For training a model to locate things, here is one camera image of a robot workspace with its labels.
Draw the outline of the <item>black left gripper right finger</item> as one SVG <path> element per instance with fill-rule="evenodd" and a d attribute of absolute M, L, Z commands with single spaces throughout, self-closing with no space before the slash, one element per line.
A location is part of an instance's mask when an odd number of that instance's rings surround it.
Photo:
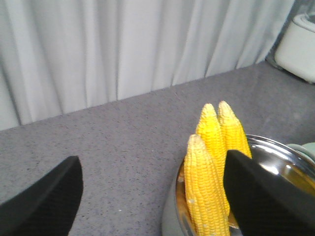
<path fill-rule="evenodd" d="M 315 198 L 237 150 L 227 152 L 223 185 L 244 236 L 313 236 Z"/>

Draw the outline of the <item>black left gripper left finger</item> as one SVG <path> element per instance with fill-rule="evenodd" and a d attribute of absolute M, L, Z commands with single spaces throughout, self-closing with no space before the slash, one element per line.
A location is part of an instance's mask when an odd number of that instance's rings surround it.
<path fill-rule="evenodd" d="M 70 156 L 0 206 L 2 236 L 66 236 L 83 194 L 78 156 Z"/>

